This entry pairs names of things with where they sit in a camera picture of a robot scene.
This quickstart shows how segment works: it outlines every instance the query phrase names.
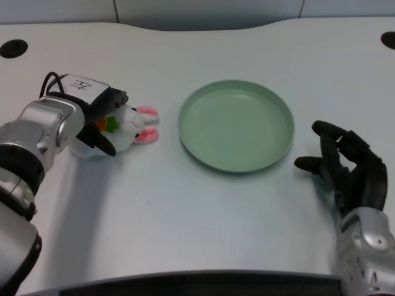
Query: black hole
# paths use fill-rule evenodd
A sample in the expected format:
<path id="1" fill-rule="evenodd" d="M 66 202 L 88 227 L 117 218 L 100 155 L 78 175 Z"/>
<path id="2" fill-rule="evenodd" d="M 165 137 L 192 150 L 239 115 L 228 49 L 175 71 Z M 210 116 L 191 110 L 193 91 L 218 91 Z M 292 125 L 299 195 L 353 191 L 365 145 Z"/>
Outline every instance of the black hole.
<path id="1" fill-rule="evenodd" d="M 6 59 L 20 57 L 27 51 L 27 43 L 24 40 L 10 40 L 0 47 L 0 56 Z"/>
<path id="2" fill-rule="evenodd" d="M 391 49 L 395 49 L 395 32 L 386 32 L 381 36 L 381 42 Z"/>

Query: robotic arm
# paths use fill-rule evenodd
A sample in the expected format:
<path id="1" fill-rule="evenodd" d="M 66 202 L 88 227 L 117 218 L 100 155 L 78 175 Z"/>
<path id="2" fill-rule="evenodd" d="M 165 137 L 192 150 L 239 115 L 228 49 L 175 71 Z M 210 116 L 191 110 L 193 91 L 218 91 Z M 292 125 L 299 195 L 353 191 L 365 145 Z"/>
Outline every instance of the robotic arm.
<path id="1" fill-rule="evenodd" d="M 337 265 L 346 295 L 395 295 L 395 241 L 382 212 L 386 166 L 355 132 L 324 121 L 312 129 L 320 136 L 322 157 L 299 157 L 295 165 L 320 175 L 335 192 L 342 218 Z M 351 172 L 340 164 L 339 152 L 356 163 Z"/>
<path id="2" fill-rule="evenodd" d="M 55 77 L 44 95 L 48 80 Z M 0 127 L 0 295 L 15 295 L 35 265 L 41 238 L 29 222 L 54 157 L 74 138 L 115 155 L 93 122 L 128 100 L 126 92 L 75 75 L 47 75 L 38 101 Z"/>

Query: plush toy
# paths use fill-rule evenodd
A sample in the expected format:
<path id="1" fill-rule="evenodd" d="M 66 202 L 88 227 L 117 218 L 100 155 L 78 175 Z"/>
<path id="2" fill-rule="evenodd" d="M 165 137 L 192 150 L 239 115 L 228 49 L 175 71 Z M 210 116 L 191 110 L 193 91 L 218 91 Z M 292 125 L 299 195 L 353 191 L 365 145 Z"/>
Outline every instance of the plush toy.
<path id="1" fill-rule="evenodd" d="M 159 137 L 158 130 L 145 127 L 157 123 L 158 120 L 158 111 L 152 107 L 133 108 L 129 105 L 121 105 L 105 118 L 96 121 L 95 125 L 119 153 L 128 149 L 133 142 L 154 142 Z M 93 155 L 106 155 L 97 147 L 90 148 L 79 139 L 75 139 L 69 145 L 69 149 L 76 156 L 83 158 Z"/>

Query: green plate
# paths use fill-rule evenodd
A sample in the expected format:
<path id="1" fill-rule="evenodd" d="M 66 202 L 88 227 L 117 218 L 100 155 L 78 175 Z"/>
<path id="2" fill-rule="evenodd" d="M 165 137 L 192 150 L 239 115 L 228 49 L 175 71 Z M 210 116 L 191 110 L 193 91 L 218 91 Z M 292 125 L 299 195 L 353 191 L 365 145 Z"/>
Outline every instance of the green plate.
<path id="1" fill-rule="evenodd" d="M 195 91 L 178 116 L 184 146 L 218 170 L 246 173 L 284 156 L 293 141 L 288 106 L 271 90 L 247 81 L 226 80 Z"/>

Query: table surface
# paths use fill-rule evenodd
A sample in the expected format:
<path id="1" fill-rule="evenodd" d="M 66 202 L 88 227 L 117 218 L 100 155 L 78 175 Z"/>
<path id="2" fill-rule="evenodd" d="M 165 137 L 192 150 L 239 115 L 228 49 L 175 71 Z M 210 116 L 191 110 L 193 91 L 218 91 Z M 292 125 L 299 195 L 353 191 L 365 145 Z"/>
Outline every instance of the table surface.
<path id="1" fill-rule="evenodd" d="M 19 293 L 137 274 L 259 269 L 331 274 L 333 198 L 296 157 L 320 155 L 315 120 L 354 130 L 389 174 L 395 229 L 395 51 L 380 36 L 395 18 L 297 19 L 237 31 L 165 32 L 112 23 L 2 25 L 1 122 L 38 98 L 45 75 L 74 73 L 159 110 L 160 138 L 115 158 L 68 151 L 36 195 L 41 256 Z M 197 88 L 248 80 L 276 92 L 295 120 L 290 153 L 267 170 L 224 175 L 182 148 L 177 115 Z"/>

